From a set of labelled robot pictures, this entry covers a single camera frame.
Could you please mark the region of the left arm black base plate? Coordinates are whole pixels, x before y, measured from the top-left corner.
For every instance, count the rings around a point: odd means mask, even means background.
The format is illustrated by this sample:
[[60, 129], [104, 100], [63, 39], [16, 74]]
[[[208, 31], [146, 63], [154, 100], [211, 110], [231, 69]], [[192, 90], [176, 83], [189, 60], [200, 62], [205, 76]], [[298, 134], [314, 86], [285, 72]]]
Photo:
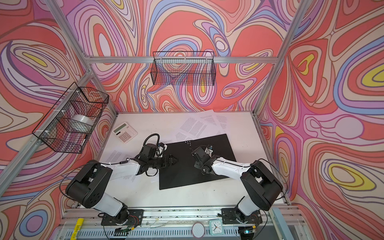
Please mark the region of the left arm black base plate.
[[115, 217], [104, 214], [102, 226], [139, 226], [142, 224], [144, 216], [143, 209], [122, 209]]

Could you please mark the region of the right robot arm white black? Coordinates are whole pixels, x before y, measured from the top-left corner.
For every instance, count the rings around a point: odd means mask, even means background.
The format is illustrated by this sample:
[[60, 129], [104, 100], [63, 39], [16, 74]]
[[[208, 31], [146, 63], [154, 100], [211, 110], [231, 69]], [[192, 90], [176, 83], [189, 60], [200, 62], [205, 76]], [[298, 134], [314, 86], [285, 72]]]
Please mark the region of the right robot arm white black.
[[284, 188], [275, 175], [259, 160], [251, 164], [238, 163], [213, 155], [198, 147], [192, 152], [194, 167], [204, 175], [225, 176], [242, 182], [247, 195], [233, 208], [233, 219], [244, 223], [254, 212], [269, 211]]

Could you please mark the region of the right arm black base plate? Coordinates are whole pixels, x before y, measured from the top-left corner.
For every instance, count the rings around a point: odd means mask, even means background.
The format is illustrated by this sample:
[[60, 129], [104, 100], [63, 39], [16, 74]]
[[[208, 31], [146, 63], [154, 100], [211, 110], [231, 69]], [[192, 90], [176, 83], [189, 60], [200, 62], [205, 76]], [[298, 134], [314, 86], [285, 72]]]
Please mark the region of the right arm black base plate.
[[223, 224], [225, 225], [252, 224], [258, 226], [263, 222], [262, 215], [259, 210], [256, 210], [249, 216], [246, 216], [239, 209], [223, 208], [218, 216], [222, 218]]

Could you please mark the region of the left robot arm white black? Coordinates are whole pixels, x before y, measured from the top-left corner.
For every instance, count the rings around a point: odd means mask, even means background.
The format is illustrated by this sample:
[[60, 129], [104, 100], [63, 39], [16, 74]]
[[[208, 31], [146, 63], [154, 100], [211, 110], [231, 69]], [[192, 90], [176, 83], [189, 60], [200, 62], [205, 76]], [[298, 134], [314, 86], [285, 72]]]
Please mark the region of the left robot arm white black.
[[146, 144], [134, 158], [113, 164], [91, 160], [82, 166], [65, 189], [65, 195], [87, 209], [96, 209], [118, 222], [128, 219], [128, 207], [106, 193], [113, 174], [138, 176], [149, 169], [160, 170], [175, 165], [179, 160], [165, 154], [166, 145]]

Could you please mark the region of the red folder black inside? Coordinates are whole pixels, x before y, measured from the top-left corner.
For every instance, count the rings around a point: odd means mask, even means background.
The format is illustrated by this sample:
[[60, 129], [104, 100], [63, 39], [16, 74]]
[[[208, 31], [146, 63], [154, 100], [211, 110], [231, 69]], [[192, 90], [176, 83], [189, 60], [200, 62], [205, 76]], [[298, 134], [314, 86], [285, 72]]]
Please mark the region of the red folder black inside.
[[193, 151], [197, 148], [212, 147], [213, 154], [227, 160], [236, 161], [230, 141], [226, 134], [178, 142], [167, 145], [164, 155], [175, 157], [178, 162], [167, 168], [159, 170], [159, 189], [166, 190], [225, 179], [225, 176], [203, 175], [201, 170], [195, 167], [196, 159]]

